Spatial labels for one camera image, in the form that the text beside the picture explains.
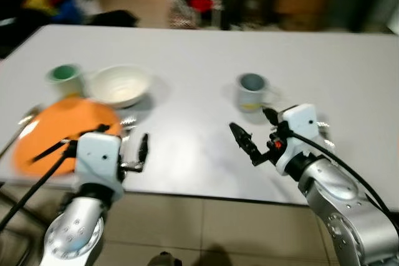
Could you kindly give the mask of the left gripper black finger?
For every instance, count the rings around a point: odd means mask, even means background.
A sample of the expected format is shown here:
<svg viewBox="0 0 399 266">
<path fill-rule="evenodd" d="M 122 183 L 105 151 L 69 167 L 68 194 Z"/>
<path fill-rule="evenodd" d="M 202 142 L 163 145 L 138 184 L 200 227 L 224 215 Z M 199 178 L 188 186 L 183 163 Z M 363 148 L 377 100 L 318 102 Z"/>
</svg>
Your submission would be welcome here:
<svg viewBox="0 0 399 266">
<path fill-rule="evenodd" d="M 66 145 L 66 149 L 63 150 L 62 157 L 63 158 L 76 157 L 77 141 L 76 140 L 60 140 L 60 141 L 57 141 L 57 143 L 55 143 L 51 147 L 49 147 L 47 150 L 44 150 L 37 156 L 34 156 L 31 159 L 31 162 L 36 163 L 36 161 L 39 161 L 42 158 L 45 158 L 45 157 L 51 155 L 52 153 L 56 152 L 59 148 L 62 148 L 65 145 Z"/>
<path fill-rule="evenodd" d="M 120 169 L 122 171 L 135 173 L 143 172 L 143 165 L 145 164 L 149 152 L 149 139 L 149 134 L 143 135 L 142 140 L 140 141 L 139 150 L 137 152 L 137 160 L 131 161 L 131 163 L 120 164 Z"/>
</svg>

